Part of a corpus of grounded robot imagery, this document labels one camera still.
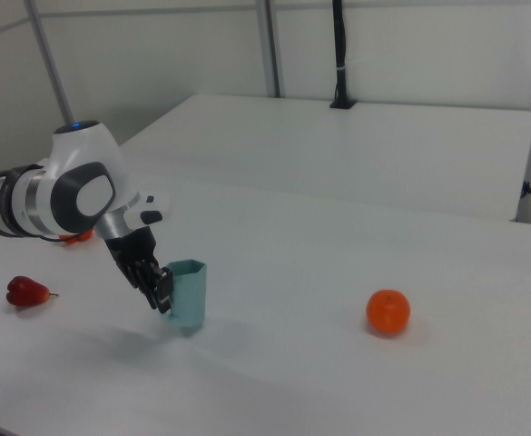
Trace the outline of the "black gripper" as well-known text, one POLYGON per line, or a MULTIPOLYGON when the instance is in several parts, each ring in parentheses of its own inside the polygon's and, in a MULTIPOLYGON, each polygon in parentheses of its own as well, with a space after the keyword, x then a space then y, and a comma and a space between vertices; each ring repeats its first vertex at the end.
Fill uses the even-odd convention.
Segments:
POLYGON ((104 242, 130 285, 139 289, 153 310, 167 313, 172 307, 173 274, 169 268, 160 269, 154 257, 156 241, 151 228, 104 242))

